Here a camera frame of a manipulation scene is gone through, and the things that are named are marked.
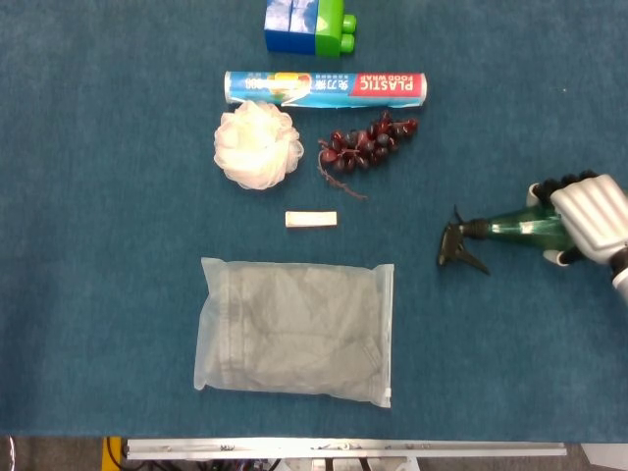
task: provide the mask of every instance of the blue carpet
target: blue carpet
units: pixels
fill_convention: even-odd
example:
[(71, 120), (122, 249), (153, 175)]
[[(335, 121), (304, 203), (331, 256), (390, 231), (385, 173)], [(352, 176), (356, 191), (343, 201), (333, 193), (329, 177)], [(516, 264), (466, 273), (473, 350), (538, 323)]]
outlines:
[[(628, 313), (604, 267), (469, 249), (439, 271), (458, 203), (517, 209), (592, 168), (628, 185), (625, 0), (347, 0), (356, 52), (271, 55), (262, 0), (0, 5), (0, 434), (628, 441)], [(225, 70), (420, 71), (412, 143), (325, 185), (316, 139), (379, 110), (294, 110), (306, 156), (244, 191), (213, 161)], [(400, 118), (416, 110), (394, 113)], [(288, 232), (288, 209), (335, 230)], [(395, 264), (392, 409), (197, 392), (201, 256)]]

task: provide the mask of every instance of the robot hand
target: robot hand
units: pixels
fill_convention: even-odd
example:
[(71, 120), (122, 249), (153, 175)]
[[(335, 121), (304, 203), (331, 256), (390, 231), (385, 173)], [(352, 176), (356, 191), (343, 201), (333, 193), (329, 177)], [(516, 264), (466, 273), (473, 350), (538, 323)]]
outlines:
[(612, 283), (628, 302), (628, 198), (608, 175), (554, 191), (551, 203), (582, 254), (610, 264)]

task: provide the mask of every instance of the yellow object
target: yellow object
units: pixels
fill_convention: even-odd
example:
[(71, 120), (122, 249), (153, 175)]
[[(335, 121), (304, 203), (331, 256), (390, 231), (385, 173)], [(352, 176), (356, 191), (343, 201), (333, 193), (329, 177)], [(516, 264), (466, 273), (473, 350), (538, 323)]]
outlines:
[[(120, 437), (110, 437), (109, 444), (111, 445), (111, 454), (120, 463), (122, 461), (122, 439)], [(109, 456), (107, 449), (107, 439), (102, 439), (102, 471), (120, 471), (120, 468), (116, 466)]]

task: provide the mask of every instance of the red grape bunch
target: red grape bunch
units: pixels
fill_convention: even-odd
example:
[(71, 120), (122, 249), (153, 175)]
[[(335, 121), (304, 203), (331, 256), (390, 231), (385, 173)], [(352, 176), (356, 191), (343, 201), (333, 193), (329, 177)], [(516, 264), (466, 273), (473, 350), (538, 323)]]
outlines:
[(321, 151), (318, 154), (319, 171), (332, 186), (342, 188), (350, 195), (365, 199), (363, 194), (351, 190), (345, 183), (332, 177), (326, 169), (336, 173), (350, 174), (359, 167), (368, 170), (389, 160), (399, 148), (399, 143), (411, 137), (419, 127), (419, 122), (411, 118), (394, 122), (391, 113), (382, 113), (380, 121), (371, 123), (366, 131), (332, 132), (329, 142), (319, 139)]

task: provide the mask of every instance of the folded garment in bag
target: folded garment in bag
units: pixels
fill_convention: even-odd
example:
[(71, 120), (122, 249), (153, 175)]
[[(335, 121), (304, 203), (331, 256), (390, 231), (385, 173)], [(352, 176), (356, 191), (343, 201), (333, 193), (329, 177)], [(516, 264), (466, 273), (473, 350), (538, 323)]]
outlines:
[(393, 265), (203, 258), (194, 386), (391, 406)]

